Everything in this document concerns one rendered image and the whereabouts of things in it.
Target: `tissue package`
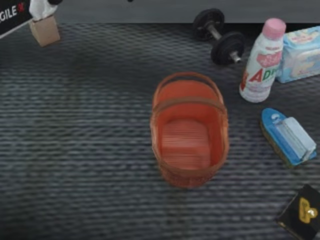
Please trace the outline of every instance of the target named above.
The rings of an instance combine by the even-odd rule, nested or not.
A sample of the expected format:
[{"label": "tissue package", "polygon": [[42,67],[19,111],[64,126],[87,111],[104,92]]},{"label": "tissue package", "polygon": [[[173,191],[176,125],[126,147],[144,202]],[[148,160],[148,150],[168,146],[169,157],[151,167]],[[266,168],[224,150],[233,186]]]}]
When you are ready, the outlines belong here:
[{"label": "tissue package", "polygon": [[320,74],[320,26],[288,32],[277,73],[280,83]]}]

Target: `gold logo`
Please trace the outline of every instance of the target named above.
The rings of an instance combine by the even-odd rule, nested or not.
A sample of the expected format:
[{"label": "gold logo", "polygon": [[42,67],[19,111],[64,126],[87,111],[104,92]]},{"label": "gold logo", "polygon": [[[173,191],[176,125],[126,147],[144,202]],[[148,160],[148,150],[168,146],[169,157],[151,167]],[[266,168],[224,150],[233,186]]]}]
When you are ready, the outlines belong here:
[{"label": "gold logo", "polygon": [[310,203],[304,197],[300,198],[299,203],[299,219],[305,224],[309,224],[311,219],[318,216],[318,210],[310,207]]}]

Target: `gray panel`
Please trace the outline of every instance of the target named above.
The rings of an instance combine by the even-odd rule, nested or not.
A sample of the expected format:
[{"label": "gray panel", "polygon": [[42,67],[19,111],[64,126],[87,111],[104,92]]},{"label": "gray panel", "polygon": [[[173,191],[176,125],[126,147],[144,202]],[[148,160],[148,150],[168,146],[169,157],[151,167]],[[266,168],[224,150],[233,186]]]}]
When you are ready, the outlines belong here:
[{"label": "gray panel", "polygon": [[[261,26],[245,28],[250,46]],[[46,48],[28,27],[0,41],[0,239],[291,239],[274,218],[303,184],[320,190],[320,161],[284,168],[258,120],[276,107],[319,145],[318,76],[251,104],[238,93],[245,63],[213,65],[189,25],[60,29]],[[227,163],[193,190],[168,185],[151,150],[152,95],[178,71],[210,76],[229,114]]]},{"label": "gray panel", "polygon": [[221,9],[228,23],[320,23],[318,0],[65,0],[62,23],[191,23],[205,9]]}]

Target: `pink bottle cap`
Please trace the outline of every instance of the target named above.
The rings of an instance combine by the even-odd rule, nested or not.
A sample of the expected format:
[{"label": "pink bottle cap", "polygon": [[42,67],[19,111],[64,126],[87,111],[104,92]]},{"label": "pink bottle cap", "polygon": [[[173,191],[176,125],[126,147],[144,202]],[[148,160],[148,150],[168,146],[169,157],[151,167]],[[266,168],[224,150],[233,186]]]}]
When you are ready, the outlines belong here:
[{"label": "pink bottle cap", "polygon": [[279,39],[286,32],[286,23],[279,18],[269,18],[265,21],[262,33],[268,39]]}]

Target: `basket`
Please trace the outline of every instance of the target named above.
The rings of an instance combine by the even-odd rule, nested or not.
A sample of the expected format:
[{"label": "basket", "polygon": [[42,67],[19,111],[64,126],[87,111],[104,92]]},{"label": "basket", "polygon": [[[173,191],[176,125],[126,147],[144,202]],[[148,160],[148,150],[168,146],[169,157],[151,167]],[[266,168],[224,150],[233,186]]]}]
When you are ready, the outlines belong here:
[{"label": "basket", "polygon": [[205,75],[178,72],[160,82],[150,130],[161,174],[176,187],[203,185],[227,158],[227,109],[216,84]]}]

